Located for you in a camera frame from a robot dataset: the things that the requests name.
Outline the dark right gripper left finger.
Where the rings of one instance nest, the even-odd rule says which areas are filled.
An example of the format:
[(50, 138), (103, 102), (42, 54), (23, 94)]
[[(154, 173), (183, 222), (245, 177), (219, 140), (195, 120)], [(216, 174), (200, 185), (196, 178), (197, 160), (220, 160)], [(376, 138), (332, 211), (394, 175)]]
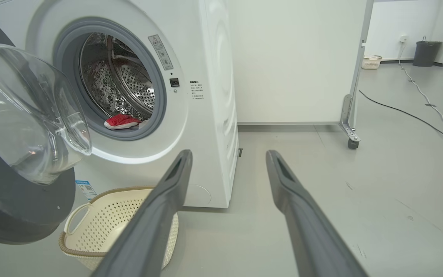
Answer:
[(158, 277), (174, 214), (185, 202), (192, 152), (181, 151), (92, 273), (93, 277)]

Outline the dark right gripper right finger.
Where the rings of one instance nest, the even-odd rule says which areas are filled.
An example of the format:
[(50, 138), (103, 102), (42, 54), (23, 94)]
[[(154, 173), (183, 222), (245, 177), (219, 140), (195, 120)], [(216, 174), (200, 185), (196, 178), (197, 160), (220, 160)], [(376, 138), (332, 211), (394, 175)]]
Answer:
[(366, 277), (367, 273), (278, 151), (266, 152), (276, 208), (285, 216), (301, 277)]

